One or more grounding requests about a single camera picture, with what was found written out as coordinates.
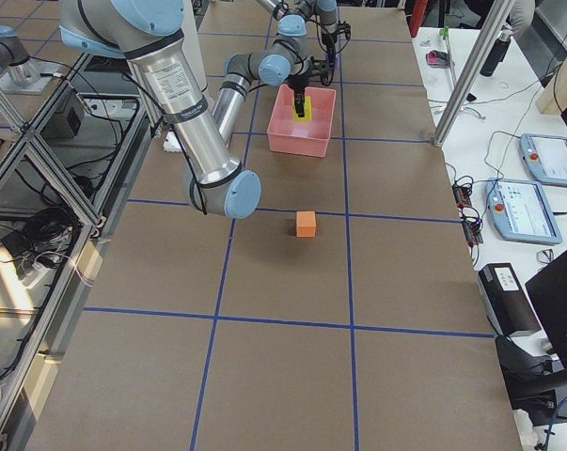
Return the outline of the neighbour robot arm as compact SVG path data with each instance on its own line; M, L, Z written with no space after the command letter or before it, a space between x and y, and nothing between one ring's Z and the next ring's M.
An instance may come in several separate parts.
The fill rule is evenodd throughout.
M0 25L0 75L5 71L18 86L27 86L39 79L39 71L16 31L8 25Z

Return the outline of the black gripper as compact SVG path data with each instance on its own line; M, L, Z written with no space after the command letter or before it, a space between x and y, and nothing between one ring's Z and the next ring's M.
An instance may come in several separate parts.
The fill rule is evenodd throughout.
M352 27L347 22L336 22L331 24L318 23L320 39L328 59L335 59L341 53L351 39ZM338 44L339 38L344 37L345 43Z
M335 60L315 59L313 56L305 61L305 68L299 74L290 75L287 86L291 89L306 89L312 82L321 86L330 86L335 75ZM297 117L306 116L306 97L303 91L295 91L293 98L294 113Z

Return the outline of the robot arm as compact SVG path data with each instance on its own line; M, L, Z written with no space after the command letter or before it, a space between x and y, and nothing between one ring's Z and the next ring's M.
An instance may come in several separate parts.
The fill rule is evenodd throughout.
M81 52L123 58L139 91L157 107L175 133L188 164L183 190L204 214L232 219L251 215L260 202L259 176L228 150L234 120L253 82L286 84L293 108L307 115L305 89L311 76L328 76L335 65L339 20L334 1L265 1L278 22L272 46L237 54L210 106L183 53L181 1L64 1L63 42Z
M343 48L338 47L339 36L346 41L351 39L351 26L339 20L336 1L270 1L259 0L258 4L266 9L278 22L278 34L289 38L302 38L307 34L306 23L313 23L317 28L318 41L330 62L336 62L337 54Z

